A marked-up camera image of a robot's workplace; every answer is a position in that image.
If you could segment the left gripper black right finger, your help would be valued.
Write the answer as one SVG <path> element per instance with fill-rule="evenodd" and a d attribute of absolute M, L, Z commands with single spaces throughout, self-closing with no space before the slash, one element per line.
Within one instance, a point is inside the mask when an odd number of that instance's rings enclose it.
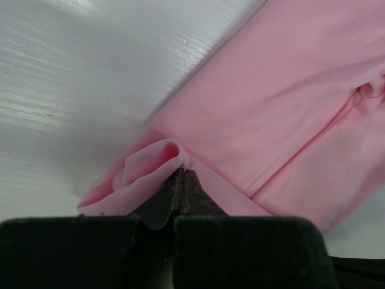
<path fill-rule="evenodd" d="M 337 288 L 324 240 L 298 217 L 231 217 L 184 174 L 174 221 L 175 288 Z"/>

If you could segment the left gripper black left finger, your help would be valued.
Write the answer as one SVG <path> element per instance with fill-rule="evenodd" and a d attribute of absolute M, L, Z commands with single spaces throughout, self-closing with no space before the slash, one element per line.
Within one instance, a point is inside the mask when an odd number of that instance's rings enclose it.
<path fill-rule="evenodd" d="M 127 216 L 30 217 L 1 223 L 2 288 L 171 288 L 176 170 Z"/>

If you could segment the pink t-shirt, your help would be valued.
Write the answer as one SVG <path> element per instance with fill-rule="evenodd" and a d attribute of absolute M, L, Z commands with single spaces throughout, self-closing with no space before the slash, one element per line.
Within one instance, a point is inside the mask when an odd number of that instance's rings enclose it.
<path fill-rule="evenodd" d="M 231 216 L 336 226 L 384 186 L 384 2 L 268 1 L 78 211 L 126 215 L 179 168 Z"/>

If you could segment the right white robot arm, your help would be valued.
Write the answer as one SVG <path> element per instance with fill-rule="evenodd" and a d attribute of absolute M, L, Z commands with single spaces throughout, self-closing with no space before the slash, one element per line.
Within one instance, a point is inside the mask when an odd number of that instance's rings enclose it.
<path fill-rule="evenodd" d="M 331 256 L 339 288 L 384 289 L 384 259 Z"/>

